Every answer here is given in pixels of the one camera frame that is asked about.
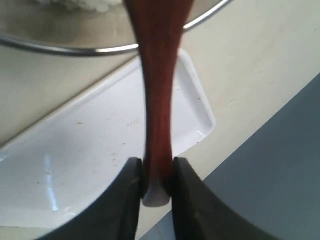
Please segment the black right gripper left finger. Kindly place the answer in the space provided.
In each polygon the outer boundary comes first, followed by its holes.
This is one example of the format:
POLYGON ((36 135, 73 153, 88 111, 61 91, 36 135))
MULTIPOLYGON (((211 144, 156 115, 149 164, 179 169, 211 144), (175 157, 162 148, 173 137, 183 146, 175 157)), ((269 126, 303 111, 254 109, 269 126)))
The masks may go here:
POLYGON ((142 172, 142 161, 129 158, 114 182, 95 202, 43 238, 134 240, 140 215, 142 172))

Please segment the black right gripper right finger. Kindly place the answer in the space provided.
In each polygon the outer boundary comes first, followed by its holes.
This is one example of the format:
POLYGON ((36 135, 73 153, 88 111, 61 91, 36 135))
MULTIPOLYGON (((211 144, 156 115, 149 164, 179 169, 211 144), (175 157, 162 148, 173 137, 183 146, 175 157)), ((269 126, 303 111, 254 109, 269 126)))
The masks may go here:
POLYGON ((172 218, 177 240, 273 240, 222 202, 187 159, 173 160, 172 218))

